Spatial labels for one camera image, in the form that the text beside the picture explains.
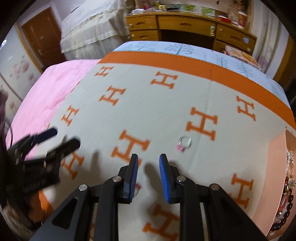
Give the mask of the pink jewelry tray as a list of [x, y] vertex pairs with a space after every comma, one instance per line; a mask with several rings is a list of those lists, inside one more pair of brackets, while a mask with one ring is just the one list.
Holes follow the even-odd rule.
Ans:
[[268, 240], [273, 240], [284, 234], [295, 216], [295, 200], [287, 222], [278, 231], [271, 227], [280, 206], [281, 195], [285, 184], [285, 168], [287, 150], [295, 154], [295, 136], [287, 129], [274, 138], [268, 145], [267, 173], [262, 196], [253, 217], [253, 222]]

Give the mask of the orange H-pattern blanket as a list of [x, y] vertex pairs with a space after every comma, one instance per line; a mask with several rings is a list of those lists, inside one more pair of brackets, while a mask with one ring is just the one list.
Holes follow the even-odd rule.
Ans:
[[42, 191], [51, 214], [85, 183], [100, 184], [139, 157], [135, 197], [119, 206], [121, 240], [178, 240], [178, 205], [164, 199], [159, 156], [196, 183], [218, 183], [249, 217], [262, 196], [271, 140], [295, 132], [292, 110], [252, 80], [226, 68], [165, 53], [115, 51], [79, 81], [57, 109], [56, 137], [81, 146]]

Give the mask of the pink quilt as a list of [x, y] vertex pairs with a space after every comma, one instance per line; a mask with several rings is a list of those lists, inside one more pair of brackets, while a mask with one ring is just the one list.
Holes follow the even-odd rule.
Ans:
[[6, 146], [47, 129], [57, 109], [100, 60], [71, 60], [48, 67], [21, 103], [6, 137]]

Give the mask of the brown wooden door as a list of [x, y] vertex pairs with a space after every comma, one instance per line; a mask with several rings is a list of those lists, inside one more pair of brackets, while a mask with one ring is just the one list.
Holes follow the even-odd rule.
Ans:
[[60, 47], [61, 30], [51, 8], [35, 15], [21, 29], [43, 66], [49, 67], [66, 61]]

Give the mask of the white lace furniture cover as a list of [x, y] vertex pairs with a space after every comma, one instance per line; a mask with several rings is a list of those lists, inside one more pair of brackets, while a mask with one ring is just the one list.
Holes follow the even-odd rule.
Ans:
[[102, 59], [128, 41], [126, 16], [135, 1], [86, 1], [62, 20], [60, 48], [66, 60]]

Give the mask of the light blue leaf bedsheet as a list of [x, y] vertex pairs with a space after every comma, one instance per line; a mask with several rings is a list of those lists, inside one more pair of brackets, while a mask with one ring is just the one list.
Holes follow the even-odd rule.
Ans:
[[175, 42], [129, 41], [115, 48], [115, 51], [166, 53], [212, 63], [252, 80], [274, 94], [284, 104], [290, 106], [283, 88], [272, 78], [268, 77], [265, 73], [259, 71], [251, 65], [242, 62], [241, 60], [237, 60], [233, 57], [214, 50]]

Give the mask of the stack of magazines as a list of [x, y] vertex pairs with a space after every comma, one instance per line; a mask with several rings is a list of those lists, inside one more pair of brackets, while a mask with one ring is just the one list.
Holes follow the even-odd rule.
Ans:
[[252, 67], [258, 69], [261, 71], [260, 65], [257, 63], [257, 61], [250, 55], [247, 54], [241, 50], [238, 50], [236, 48], [233, 48], [231, 46], [226, 45], [225, 46], [225, 53], [233, 58], [236, 58], [246, 64], [251, 65]]

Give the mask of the wooden desk with drawers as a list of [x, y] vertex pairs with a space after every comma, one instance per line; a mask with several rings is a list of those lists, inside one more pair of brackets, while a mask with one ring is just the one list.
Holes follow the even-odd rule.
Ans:
[[250, 55], [256, 43], [256, 37], [247, 30], [212, 16], [154, 11], [125, 19], [132, 41], [184, 43], [218, 52], [227, 45]]

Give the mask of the white curtain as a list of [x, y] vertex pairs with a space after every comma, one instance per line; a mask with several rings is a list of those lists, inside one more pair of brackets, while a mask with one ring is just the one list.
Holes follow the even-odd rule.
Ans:
[[261, 71], [273, 79], [284, 57], [289, 33], [262, 1], [249, 1], [247, 15], [248, 31], [257, 37], [252, 56]]

